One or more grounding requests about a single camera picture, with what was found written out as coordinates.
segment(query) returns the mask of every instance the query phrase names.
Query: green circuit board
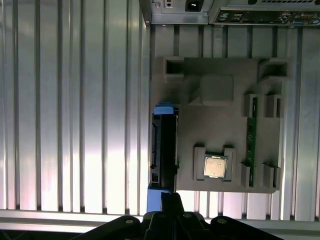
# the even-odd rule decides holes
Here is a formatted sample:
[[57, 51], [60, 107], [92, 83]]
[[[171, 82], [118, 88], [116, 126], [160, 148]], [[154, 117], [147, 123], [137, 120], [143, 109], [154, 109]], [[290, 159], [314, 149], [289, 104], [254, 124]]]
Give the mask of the green circuit board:
[[249, 186], [254, 186], [255, 173], [255, 148], [256, 148], [256, 132], [257, 132], [257, 112], [258, 98], [252, 99], [252, 117], [247, 118], [247, 134], [246, 134], [246, 162], [250, 167]]

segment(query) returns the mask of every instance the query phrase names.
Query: motherboard i/o panel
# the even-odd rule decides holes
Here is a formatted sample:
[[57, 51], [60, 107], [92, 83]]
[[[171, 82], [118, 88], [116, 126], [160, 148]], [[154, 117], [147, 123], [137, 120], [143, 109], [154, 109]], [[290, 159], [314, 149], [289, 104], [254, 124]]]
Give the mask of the motherboard i/o panel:
[[214, 24], [319, 26], [320, 11], [220, 10]]

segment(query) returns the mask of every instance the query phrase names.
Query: corrugated metal surface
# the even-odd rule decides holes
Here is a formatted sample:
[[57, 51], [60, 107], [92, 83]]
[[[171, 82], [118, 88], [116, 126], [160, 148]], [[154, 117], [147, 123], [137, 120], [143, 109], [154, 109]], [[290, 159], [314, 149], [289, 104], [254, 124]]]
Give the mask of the corrugated metal surface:
[[34, 218], [34, 210], [39, 219], [91, 222], [146, 212], [150, 44], [151, 60], [292, 60], [282, 87], [281, 190], [180, 193], [186, 210], [207, 218], [319, 219], [319, 29], [158, 25], [150, 31], [138, 0], [1, 3], [0, 209], [15, 211], [0, 210], [0, 217], [19, 221], [8, 228], [41, 229], [39, 221], [20, 220]]
[[150, 29], [138, 0], [2, 0], [0, 209], [143, 215]]
[[159, 25], [153, 27], [151, 39], [153, 58], [280, 57], [292, 62], [290, 80], [282, 85], [281, 190], [274, 194], [179, 191], [186, 210], [209, 218], [222, 214], [236, 219], [318, 221], [320, 29]]

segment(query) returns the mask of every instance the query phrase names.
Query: blue plastic tab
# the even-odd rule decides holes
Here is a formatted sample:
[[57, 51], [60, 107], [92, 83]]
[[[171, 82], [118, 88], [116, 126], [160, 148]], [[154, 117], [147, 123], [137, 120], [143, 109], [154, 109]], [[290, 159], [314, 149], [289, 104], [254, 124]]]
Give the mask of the blue plastic tab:
[[155, 105], [153, 109], [154, 115], [167, 115], [167, 114], [174, 114], [174, 105], [170, 102], [161, 102]]
[[161, 193], [170, 193], [170, 191], [165, 189], [148, 188], [146, 202], [147, 213], [161, 211]]

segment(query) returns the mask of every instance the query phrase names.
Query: processor chip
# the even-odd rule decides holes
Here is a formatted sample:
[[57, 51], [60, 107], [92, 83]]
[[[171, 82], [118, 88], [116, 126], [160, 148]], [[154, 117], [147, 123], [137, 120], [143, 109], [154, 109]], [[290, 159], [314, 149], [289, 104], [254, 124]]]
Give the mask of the processor chip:
[[219, 156], [205, 158], [203, 175], [210, 178], [224, 178], [227, 159]]

